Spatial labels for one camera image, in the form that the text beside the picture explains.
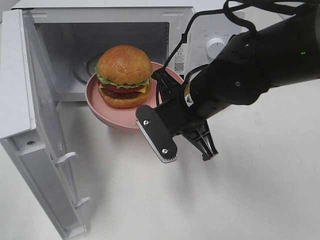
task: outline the sesame-free bun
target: sesame-free bun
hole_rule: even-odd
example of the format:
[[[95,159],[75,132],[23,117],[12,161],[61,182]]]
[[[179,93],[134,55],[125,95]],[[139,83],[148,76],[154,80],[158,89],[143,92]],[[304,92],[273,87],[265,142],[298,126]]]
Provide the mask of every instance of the sesame-free bun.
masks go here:
[[[99,59],[97,73],[116,84],[139,84],[153,73],[147,54],[130,45],[118,45],[108,49]]]
[[[115,98],[105,94],[101,88],[98,87],[98,91],[102,97],[102,99],[111,107],[124,109],[124,108],[133,108],[139,105],[142,105],[147,98],[151,95],[152,92],[152,84],[146,86],[145,93],[140,93],[137,97],[134,98]]]

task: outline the microwave control knob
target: microwave control knob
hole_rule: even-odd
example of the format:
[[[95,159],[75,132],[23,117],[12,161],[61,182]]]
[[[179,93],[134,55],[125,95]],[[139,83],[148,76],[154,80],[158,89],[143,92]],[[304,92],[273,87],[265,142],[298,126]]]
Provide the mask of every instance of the microwave control knob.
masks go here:
[[[206,54],[209,58],[214,59],[225,47],[225,41],[220,37],[211,38],[206,43]]]

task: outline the qr code sticker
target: qr code sticker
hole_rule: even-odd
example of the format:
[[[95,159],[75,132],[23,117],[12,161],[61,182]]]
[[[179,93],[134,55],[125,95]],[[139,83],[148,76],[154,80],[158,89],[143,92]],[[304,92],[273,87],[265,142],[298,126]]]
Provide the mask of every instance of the qr code sticker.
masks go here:
[[[185,69],[185,63],[184,62],[175,62],[174,63],[174,71],[175,72],[183,72]]]

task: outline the cheese slice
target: cheese slice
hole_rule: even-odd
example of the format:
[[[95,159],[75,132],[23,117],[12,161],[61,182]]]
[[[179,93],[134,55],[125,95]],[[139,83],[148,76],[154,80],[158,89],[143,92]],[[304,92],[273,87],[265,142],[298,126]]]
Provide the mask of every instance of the cheese slice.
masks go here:
[[[100,89],[103,89],[104,87],[103,87],[101,84],[99,84],[99,88],[100,88]],[[137,90],[136,92],[140,92],[140,93],[145,94],[145,93],[146,93],[146,90],[147,90],[147,86],[144,86],[143,88]]]

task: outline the lettuce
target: lettuce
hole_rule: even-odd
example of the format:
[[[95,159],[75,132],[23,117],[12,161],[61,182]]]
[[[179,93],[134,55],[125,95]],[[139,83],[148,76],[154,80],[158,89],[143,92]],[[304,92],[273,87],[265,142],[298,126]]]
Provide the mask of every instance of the lettuce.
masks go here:
[[[97,69],[95,70],[95,73],[96,73],[96,76],[97,78],[100,80],[100,82],[102,84],[110,84],[110,85],[113,85],[113,86],[116,86],[117,89],[119,88],[125,88],[125,89],[130,89],[130,88],[136,88],[136,87],[139,87],[141,85],[143,86],[147,86],[149,85],[150,81],[152,80],[151,76],[148,77],[146,80],[144,80],[143,82],[141,83],[138,83],[138,84],[132,84],[132,85],[129,85],[129,84],[116,84],[114,83],[113,81],[110,81],[108,79],[104,79],[98,72],[97,72]]]

